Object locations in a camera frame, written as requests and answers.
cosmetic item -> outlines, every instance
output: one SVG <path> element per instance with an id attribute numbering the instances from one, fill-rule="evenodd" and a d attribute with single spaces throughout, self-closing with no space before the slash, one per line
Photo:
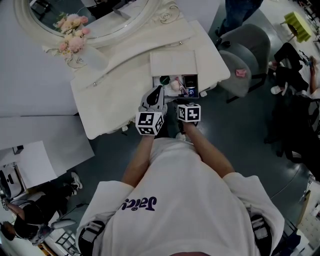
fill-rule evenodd
<path id="1" fill-rule="evenodd" d="M 170 86 L 172 88 L 172 90 L 174 90 L 175 92 L 180 91 L 180 84 L 177 80 L 174 80 L 170 83 Z"/>
<path id="2" fill-rule="evenodd" d="M 163 86 L 166 86 L 170 83 L 170 77 L 168 75 L 163 75 L 163 76 L 160 76 L 160 83 L 163 85 Z"/>
<path id="3" fill-rule="evenodd" d="M 194 88 L 187 89 L 187 90 L 188 90 L 188 92 L 189 92 L 189 97 L 194 97 L 194 96 L 195 96 L 196 91 L 195 91 Z"/>
<path id="4" fill-rule="evenodd" d="M 185 88 L 187 88 L 187 89 L 196 88 L 198 76 L 197 75 L 185 75 L 185 76 L 183 76 L 183 80 L 184 80 Z"/>
<path id="5" fill-rule="evenodd" d="M 175 80 L 179 82 L 181 91 L 184 91 L 186 93 L 186 95 L 189 95 L 189 93 L 186 90 L 186 88 L 184 87 L 184 85 L 180 82 L 179 77 L 176 77 Z"/>
<path id="6" fill-rule="evenodd" d="M 247 71 L 243 68 L 243 69 L 236 69 L 235 70 L 235 75 L 238 77 L 238 78 L 245 78 L 246 77 L 246 74 L 247 74 Z"/>

yellow object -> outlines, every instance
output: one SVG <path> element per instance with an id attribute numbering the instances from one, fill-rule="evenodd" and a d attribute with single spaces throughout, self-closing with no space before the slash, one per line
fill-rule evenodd
<path id="1" fill-rule="evenodd" d="M 296 36 L 296 40 L 298 43 L 302 43 L 303 41 L 308 41 L 308 39 L 312 35 L 312 30 L 307 24 L 307 22 L 300 16 L 297 12 L 291 12 L 284 16 L 285 22 L 288 25 L 291 25 L 296 30 L 294 35 Z"/>

desk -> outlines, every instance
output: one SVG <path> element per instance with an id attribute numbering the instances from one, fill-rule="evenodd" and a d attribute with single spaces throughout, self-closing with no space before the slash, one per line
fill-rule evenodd
<path id="1" fill-rule="evenodd" d="M 285 22 L 283 23 L 286 23 L 289 26 L 291 32 L 294 34 L 294 37 L 296 37 L 296 40 L 298 43 L 302 43 L 303 41 L 308 41 L 309 38 L 312 36 L 312 30 L 310 26 L 307 24 L 304 18 L 300 16 L 299 13 L 293 11 L 285 15 L 284 19 L 285 19 Z"/>
<path id="2" fill-rule="evenodd" d="M 151 51 L 195 50 L 198 88 L 201 92 L 214 88 L 219 81 L 228 79 L 230 72 L 199 22 L 195 20 L 189 24 L 195 35 L 186 40 L 183 45 L 161 47 Z M 85 79 L 86 74 L 88 76 L 91 74 L 89 69 L 85 68 L 80 68 L 75 72 L 71 88 L 89 139 L 113 133 L 135 117 L 141 97 L 152 88 L 151 51 L 135 56 L 117 66 L 95 87 L 79 89 L 79 83 Z"/>

gray chair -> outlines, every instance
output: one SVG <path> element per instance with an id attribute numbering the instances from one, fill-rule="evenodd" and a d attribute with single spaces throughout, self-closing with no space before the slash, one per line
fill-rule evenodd
<path id="1" fill-rule="evenodd" d="M 228 45 L 239 44 L 247 48 L 254 55 L 258 63 L 258 68 L 257 73 L 252 74 L 251 78 L 259 79 L 260 81 L 255 85 L 249 87 L 247 93 L 252 92 L 253 90 L 257 89 L 265 83 L 268 74 L 270 40 L 268 35 L 261 28 L 253 24 L 242 25 L 228 33 L 223 34 L 217 40 L 215 47 L 219 49 L 219 46 L 221 44 L 224 45 L 224 48 L 226 48 L 226 46 Z M 228 99 L 227 103 L 230 103 L 238 99 L 238 97 L 243 97 L 243 95 L 234 95 L 235 97 Z"/>
<path id="2" fill-rule="evenodd" d="M 218 85 L 237 97 L 246 96 L 251 83 L 250 68 L 241 58 L 231 52 L 220 50 L 219 53 L 224 63 L 230 70 L 230 77 L 226 80 L 218 82 Z M 246 70 L 245 77 L 236 76 L 236 70 L 238 69 Z"/>

shoe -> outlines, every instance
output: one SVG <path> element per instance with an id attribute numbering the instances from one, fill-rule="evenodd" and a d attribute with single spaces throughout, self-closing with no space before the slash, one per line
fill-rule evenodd
<path id="1" fill-rule="evenodd" d="M 181 132 L 178 132 L 178 133 L 176 134 L 175 138 L 176 138 L 177 140 L 181 140 L 181 141 L 184 141 L 184 142 L 186 141 L 186 135 L 182 134 Z"/>
<path id="2" fill-rule="evenodd" d="M 284 90 L 281 92 L 282 96 L 286 94 L 287 89 L 288 89 L 288 82 L 285 82 Z"/>
<path id="3" fill-rule="evenodd" d="M 276 94 L 278 94 L 278 93 L 281 93 L 281 88 L 277 85 L 277 86 L 274 86 L 274 87 L 272 87 L 271 89 L 270 89 L 270 91 L 271 91 L 271 93 L 273 94 L 273 95 L 276 95 Z"/>
<path id="4" fill-rule="evenodd" d="M 218 28 L 214 31 L 214 33 L 215 33 L 215 35 L 216 35 L 218 38 L 221 37 L 221 35 L 219 34 L 219 29 L 218 29 Z"/>
<path id="5" fill-rule="evenodd" d="M 75 185 L 77 187 L 77 190 L 81 190 L 83 188 L 83 185 L 80 181 L 80 178 L 78 174 L 76 174 L 74 171 L 71 172 L 71 177 L 72 177 L 72 183 L 71 185 Z"/>
<path id="6" fill-rule="evenodd" d="M 268 67 L 269 67 L 269 69 L 271 69 L 271 70 L 273 70 L 273 71 L 276 71 L 276 69 L 277 69 L 277 66 L 275 66 L 275 65 L 272 63 L 272 61 L 269 61 Z"/>
<path id="7" fill-rule="evenodd" d="M 280 61 L 280 62 L 279 62 L 279 66 L 284 67 L 285 65 Z M 273 70 L 273 71 L 276 71 L 277 66 L 274 65 L 272 61 L 269 61 L 269 63 L 268 63 L 268 68 L 271 69 L 271 70 Z"/>

